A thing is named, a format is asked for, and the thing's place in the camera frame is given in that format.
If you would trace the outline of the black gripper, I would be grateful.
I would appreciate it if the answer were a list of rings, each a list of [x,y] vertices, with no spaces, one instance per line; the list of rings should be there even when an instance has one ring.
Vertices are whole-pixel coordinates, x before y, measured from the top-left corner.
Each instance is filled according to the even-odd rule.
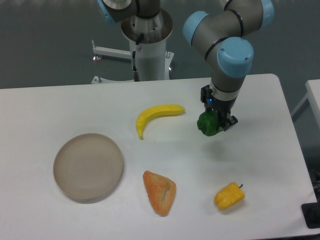
[[[200,90],[200,101],[204,104],[205,112],[217,112],[221,119],[221,128],[224,132],[238,123],[238,119],[231,115],[231,109],[238,97],[238,91],[225,92],[219,90],[214,84],[208,84]]]

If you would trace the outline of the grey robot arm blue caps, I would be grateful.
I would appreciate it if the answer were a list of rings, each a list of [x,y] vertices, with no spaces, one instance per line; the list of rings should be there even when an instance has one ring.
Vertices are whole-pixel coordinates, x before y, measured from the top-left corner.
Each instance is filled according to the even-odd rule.
[[[163,80],[166,40],[173,21],[160,2],[100,0],[97,4],[103,18],[120,23],[129,40],[134,81]],[[273,18],[270,0],[228,0],[219,15],[197,11],[185,21],[182,32],[186,41],[213,70],[210,84],[200,91],[205,111],[197,127],[204,135],[214,136],[238,122],[231,109],[254,58],[253,47],[244,36],[270,24]]]

